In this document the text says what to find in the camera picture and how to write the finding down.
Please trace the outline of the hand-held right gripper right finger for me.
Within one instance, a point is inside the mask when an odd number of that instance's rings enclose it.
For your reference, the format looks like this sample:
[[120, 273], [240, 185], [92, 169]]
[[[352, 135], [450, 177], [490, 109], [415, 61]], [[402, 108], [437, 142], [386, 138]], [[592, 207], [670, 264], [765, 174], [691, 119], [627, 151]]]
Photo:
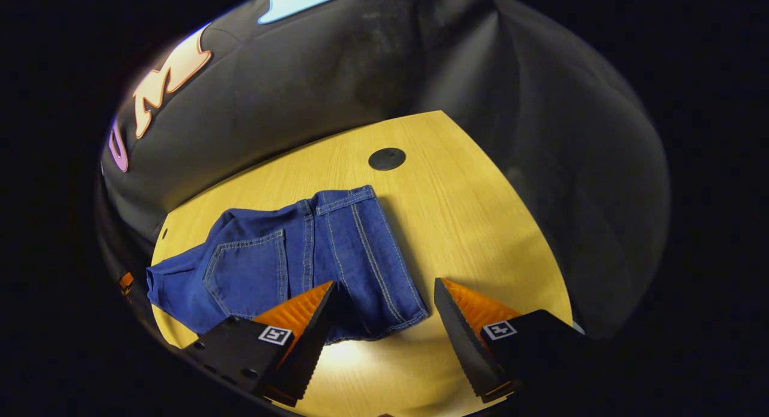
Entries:
[[434, 304], [484, 403], [542, 384], [587, 348], [587, 337], [550, 311], [522, 315], [447, 278], [435, 279]]

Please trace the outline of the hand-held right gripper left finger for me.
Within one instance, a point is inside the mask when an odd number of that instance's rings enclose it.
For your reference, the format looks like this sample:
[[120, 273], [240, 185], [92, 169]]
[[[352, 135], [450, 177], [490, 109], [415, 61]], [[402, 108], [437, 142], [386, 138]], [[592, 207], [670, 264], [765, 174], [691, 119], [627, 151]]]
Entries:
[[230, 316], [180, 354], [230, 388], [294, 407], [304, 398], [336, 315], [337, 283], [325, 282], [255, 318]]

